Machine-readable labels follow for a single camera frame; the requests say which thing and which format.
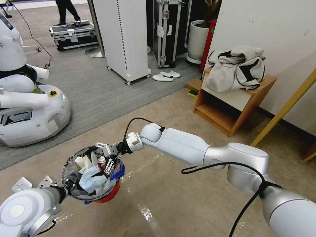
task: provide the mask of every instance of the white jacket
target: white jacket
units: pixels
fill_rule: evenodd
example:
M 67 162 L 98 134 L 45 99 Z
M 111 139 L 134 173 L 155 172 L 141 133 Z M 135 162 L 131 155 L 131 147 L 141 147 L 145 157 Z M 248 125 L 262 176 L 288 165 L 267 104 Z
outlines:
M 266 75 L 263 51 L 251 46 L 237 46 L 228 52 L 213 51 L 207 59 L 213 69 L 205 86 L 216 92 L 258 88 Z

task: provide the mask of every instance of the black pants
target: black pants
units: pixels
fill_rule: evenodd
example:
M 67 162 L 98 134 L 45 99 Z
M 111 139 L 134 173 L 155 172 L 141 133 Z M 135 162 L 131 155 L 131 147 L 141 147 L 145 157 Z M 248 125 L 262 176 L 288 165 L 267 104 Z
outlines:
M 80 20 L 80 16 L 78 15 L 75 7 L 73 6 L 71 0 L 56 0 L 56 4 L 58 6 L 60 23 L 66 22 L 66 9 L 73 15 L 75 20 Z

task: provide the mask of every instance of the slippers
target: slippers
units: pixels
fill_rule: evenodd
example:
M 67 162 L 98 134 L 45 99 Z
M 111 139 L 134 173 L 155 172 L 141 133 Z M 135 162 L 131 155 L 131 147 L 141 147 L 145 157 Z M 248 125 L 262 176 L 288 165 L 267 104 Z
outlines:
M 164 77 L 162 74 L 153 75 L 152 78 L 153 78 L 155 81 L 168 81 L 168 82 L 173 81 L 173 78 L 172 78 L 172 77 Z
M 181 75 L 175 71 L 170 71 L 170 72 L 160 72 L 160 74 L 166 76 L 166 77 L 173 77 L 173 78 L 178 78 Z

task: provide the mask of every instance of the plant pot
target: plant pot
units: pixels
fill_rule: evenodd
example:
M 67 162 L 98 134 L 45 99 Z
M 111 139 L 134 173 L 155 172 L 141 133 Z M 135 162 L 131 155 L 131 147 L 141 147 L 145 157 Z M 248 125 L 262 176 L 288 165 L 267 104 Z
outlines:
M 189 33 L 187 60 L 197 64 L 201 63 L 204 46 L 209 30 L 208 28 L 196 26 L 202 23 L 203 20 L 192 21 Z

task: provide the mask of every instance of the wall baseboard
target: wall baseboard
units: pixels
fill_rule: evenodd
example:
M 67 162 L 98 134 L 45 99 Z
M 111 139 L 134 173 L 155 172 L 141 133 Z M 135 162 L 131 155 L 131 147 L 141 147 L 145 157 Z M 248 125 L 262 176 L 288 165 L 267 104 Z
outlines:
M 262 109 L 260 107 L 257 108 L 257 112 L 267 116 L 268 118 L 272 119 L 274 117 L 274 114 L 266 111 L 265 109 Z M 297 134 L 298 136 L 304 138 L 304 140 L 306 141 L 316 141 L 316 136 L 314 136 L 313 134 L 308 133 L 307 131 L 304 131 L 303 129 L 289 123 L 288 121 L 285 121 L 284 119 L 281 119 L 279 121 L 279 124 L 281 124 L 283 127 L 291 130 L 292 132 L 294 132 L 295 134 Z

